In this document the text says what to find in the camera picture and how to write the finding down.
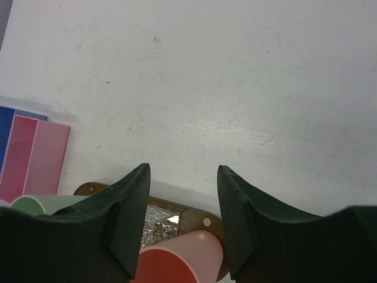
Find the clear crystal toothbrush holder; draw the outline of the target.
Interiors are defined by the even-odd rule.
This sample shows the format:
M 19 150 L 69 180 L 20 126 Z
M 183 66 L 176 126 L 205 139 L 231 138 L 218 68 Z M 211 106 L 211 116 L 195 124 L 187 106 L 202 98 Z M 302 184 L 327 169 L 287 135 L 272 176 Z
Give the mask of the clear crystal toothbrush holder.
M 181 213 L 148 204 L 140 249 L 177 237 Z

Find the green plastic cup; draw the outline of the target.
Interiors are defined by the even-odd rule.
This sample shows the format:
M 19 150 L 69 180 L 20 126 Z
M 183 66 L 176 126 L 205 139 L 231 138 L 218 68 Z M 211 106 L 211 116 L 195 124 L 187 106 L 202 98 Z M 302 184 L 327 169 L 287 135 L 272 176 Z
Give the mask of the green plastic cup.
M 23 195 L 16 198 L 10 208 L 31 216 L 52 215 L 88 196 L 78 195 Z

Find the coral plastic cup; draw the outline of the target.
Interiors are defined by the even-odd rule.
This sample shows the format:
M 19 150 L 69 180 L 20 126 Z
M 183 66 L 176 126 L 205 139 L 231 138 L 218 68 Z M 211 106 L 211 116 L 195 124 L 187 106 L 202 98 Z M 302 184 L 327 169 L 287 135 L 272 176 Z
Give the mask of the coral plastic cup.
M 194 231 L 143 249 L 133 282 L 216 282 L 222 262 L 220 241 Z

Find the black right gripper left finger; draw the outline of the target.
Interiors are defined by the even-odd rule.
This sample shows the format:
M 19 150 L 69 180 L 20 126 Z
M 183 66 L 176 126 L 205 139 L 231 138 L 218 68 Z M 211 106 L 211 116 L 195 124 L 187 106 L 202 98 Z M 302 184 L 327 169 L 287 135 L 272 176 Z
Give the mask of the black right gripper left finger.
M 1 208 L 1 281 L 131 281 L 150 183 L 150 165 L 142 163 L 114 184 L 52 215 Z

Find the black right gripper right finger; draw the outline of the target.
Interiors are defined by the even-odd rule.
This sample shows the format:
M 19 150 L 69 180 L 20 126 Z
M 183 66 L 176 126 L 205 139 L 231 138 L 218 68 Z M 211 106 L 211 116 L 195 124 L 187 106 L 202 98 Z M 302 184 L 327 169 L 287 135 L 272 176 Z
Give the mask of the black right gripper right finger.
M 322 217 L 294 208 L 219 166 L 217 191 L 236 282 L 375 282 L 376 207 Z

